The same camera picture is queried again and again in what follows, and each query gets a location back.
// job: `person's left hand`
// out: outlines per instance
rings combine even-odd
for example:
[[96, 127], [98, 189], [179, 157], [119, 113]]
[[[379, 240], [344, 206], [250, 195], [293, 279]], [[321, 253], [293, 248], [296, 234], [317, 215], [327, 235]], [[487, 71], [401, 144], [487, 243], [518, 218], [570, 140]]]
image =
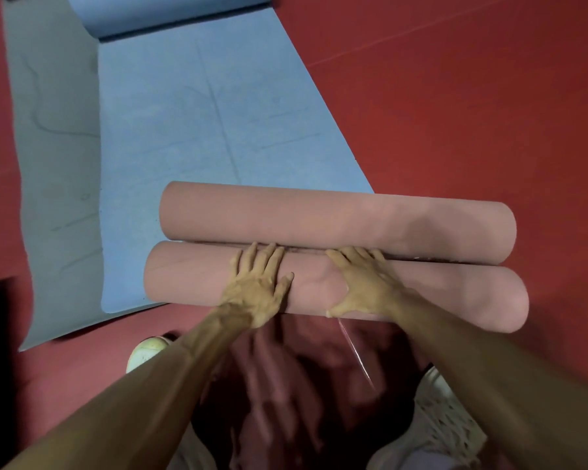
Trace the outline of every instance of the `person's left hand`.
[[285, 250], [270, 244], [257, 254], [257, 243], [231, 260], [231, 275], [220, 305], [233, 305], [252, 317], [252, 328], [259, 328], [281, 308], [294, 274], [290, 272], [276, 283]]

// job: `finger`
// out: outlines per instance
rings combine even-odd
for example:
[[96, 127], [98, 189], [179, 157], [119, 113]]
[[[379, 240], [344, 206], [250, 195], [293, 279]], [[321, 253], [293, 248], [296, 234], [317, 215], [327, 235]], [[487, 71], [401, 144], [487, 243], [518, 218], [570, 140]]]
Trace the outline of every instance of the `finger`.
[[235, 252], [235, 255], [231, 258], [229, 262], [229, 280], [233, 280], [237, 277], [237, 268], [239, 267], [239, 258], [242, 256], [242, 249], [238, 249]]
[[279, 283], [276, 285], [274, 289], [274, 298], [281, 304], [285, 299], [285, 296], [290, 291], [290, 286], [292, 285], [292, 281], [294, 280], [294, 273], [290, 272], [284, 277], [281, 277]]
[[357, 253], [364, 259], [372, 259], [372, 256], [363, 247], [355, 247]]
[[279, 265], [281, 265], [281, 260], [283, 259], [284, 255], [285, 249], [279, 247], [273, 252], [268, 260], [268, 264], [266, 265], [266, 270], [264, 271], [263, 276], [267, 277], [271, 284], [276, 282], [276, 273], [279, 271]]
[[330, 318], [339, 318], [344, 315], [346, 312], [352, 311], [353, 307], [349, 303], [348, 298], [342, 300], [338, 303], [335, 307], [330, 308], [327, 310], [327, 316]]
[[352, 245], [348, 245], [346, 247], [342, 247], [340, 249], [345, 257], [350, 260], [353, 264], [361, 264], [363, 262], [362, 257], [359, 255], [359, 252], [355, 250]]
[[257, 243], [252, 243], [242, 254], [239, 262], [239, 273], [249, 273], [253, 267], [254, 258], [257, 255]]
[[383, 255], [383, 252], [381, 252], [378, 249], [373, 249], [372, 251], [372, 257], [374, 257], [376, 260], [378, 260], [379, 262], [386, 262], [385, 257]]
[[333, 261], [333, 263], [341, 269], [344, 269], [351, 265], [349, 260], [342, 255], [340, 251], [334, 251], [333, 249], [329, 249], [325, 251], [325, 254], [329, 256], [329, 259]]
[[272, 243], [269, 246], [267, 246], [262, 252], [257, 254], [257, 258], [255, 259], [255, 264], [253, 266], [253, 270], [255, 272], [263, 274], [263, 271], [266, 269], [268, 259], [270, 259], [275, 249], [276, 244]]

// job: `shoe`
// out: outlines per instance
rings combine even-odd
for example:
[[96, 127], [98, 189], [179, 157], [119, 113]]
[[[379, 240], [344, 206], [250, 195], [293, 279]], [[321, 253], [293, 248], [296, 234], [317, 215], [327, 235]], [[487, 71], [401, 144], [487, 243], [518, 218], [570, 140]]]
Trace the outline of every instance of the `shoe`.
[[458, 465], [479, 465], [477, 454], [487, 436], [432, 367], [414, 397], [414, 417], [407, 432], [375, 452], [366, 470], [397, 469], [415, 450], [447, 455]]
[[[141, 341], [128, 358], [126, 372], [130, 373], [146, 363], [157, 353], [172, 345], [172, 341], [167, 337], [150, 337]], [[217, 470], [217, 468], [216, 460], [198, 438], [190, 423], [167, 466], [167, 470]]]

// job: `rolled mat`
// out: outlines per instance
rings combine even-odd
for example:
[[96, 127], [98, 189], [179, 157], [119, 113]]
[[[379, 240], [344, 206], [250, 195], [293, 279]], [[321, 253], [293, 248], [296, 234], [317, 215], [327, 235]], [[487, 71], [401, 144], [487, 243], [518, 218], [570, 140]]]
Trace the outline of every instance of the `rolled mat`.
[[[236, 249], [227, 245], [164, 241], [146, 262], [144, 287], [159, 302], [218, 304]], [[514, 332], [527, 318], [529, 298], [522, 280], [510, 269], [390, 260], [403, 283], [426, 299], [486, 330]], [[323, 254], [287, 252], [279, 276], [294, 272], [287, 313], [324, 315], [339, 303], [347, 287], [340, 270]], [[348, 318], [383, 320], [350, 312]]]
[[159, 206], [168, 239], [327, 249], [499, 264], [516, 239], [503, 203], [173, 181]]

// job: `blue yoga mat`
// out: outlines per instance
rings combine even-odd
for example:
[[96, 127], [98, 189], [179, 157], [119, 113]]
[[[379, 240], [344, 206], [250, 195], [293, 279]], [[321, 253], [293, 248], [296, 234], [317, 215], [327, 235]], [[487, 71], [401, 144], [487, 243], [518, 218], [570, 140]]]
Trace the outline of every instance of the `blue yoga mat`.
[[267, 1], [70, 0], [90, 33], [107, 37], [98, 53], [105, 312], [152, 303], [142, 272], [164, 239], [158, 202], [172, 180], [372, 192]]

